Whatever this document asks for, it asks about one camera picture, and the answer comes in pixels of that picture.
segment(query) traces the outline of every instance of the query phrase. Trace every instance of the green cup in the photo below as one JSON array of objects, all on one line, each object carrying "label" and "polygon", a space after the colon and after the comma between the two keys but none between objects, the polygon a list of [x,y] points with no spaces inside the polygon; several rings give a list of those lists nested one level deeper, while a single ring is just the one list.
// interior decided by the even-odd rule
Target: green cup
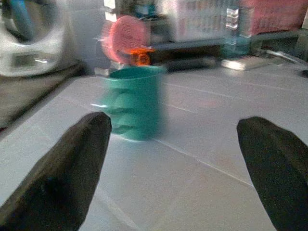
[{"label": "green cup", "polygon": [[156,66],[141,66],[112,72],[103,78],[108,92],[102,110],[110,116],[112,133],[130,140],[147,140],[160,129],[159,78],[165,72]]}]

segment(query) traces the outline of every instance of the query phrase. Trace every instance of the gray surface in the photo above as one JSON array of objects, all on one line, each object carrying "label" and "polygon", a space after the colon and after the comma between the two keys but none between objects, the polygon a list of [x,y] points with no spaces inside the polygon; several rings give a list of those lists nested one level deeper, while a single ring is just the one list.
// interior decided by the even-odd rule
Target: gray surface
[{"label": "gray surface", "polygon": [[[308,143],[308,79],[300,70],[272,64],[166,75],[166,130],[147,142],[111,136],[81,230],[274,231],[246,170],[236,124],[263,116]],[[0,204],[69,126],[98,110],[91,104],[104,91],[100,77],[77,78],[0,135]]]}]

